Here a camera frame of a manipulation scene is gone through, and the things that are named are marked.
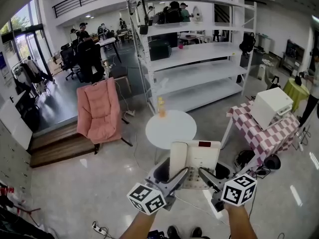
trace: checkered tablecloth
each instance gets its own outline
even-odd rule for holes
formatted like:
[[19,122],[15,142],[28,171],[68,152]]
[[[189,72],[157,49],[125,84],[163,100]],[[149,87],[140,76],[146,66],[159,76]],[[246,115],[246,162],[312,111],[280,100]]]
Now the checkered tablecloth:
[[271,154],[287,150],[293,143],[299,122],[292,113],[289,113],[279,123],[262,131],[257,122],[250,115],[253,101],[230,108],[227,117],[233,119],[240,133],[245,137],[257,156],[258,166],[263,164],[265,158]]

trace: wooden step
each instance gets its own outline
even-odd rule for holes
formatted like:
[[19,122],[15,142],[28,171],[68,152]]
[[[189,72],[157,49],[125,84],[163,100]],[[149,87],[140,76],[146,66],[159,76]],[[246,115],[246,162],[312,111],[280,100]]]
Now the wooden step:
[[31,156],[30,166],[44,166],[90,152],[94,152],[94,144],[84,136],[78,135],[36,150]]
[[37,138],[33,138],[29,148],[30,154],[32,155],[36,150],[47,147],[55,142],[79,136],[79,134],[76,132],[76,126],[77,121],[41,135]]

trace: shoe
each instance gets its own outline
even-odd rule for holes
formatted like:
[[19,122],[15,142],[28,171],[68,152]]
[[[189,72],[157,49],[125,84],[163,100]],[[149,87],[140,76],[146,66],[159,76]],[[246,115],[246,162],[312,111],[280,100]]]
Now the shoe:
[[202,231],[200,227],[194,228],[190,233],[191,238],[200,238],[201,235],[202,235]]
[[169,226],[167,229],[167,236],[170,239],[180,239],[180,235],[176,226]]

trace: white round table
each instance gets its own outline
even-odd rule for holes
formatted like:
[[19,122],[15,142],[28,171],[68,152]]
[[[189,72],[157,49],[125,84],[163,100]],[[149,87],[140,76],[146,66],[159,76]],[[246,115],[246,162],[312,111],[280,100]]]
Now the white round table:
[[195,120],[187,113],[166,111],[165,117],[154,115],[146,125],[146,136],[154,146],[170,149],[176,140],[193,140],[197,131]]

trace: white printer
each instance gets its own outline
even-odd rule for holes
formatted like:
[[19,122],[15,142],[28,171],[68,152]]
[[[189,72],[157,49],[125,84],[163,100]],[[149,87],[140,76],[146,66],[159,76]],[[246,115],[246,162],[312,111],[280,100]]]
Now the white printer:
[[293,107],[293,100],[280,88],[259,92],[250,114],[262,130],[266,130],[286,117]]

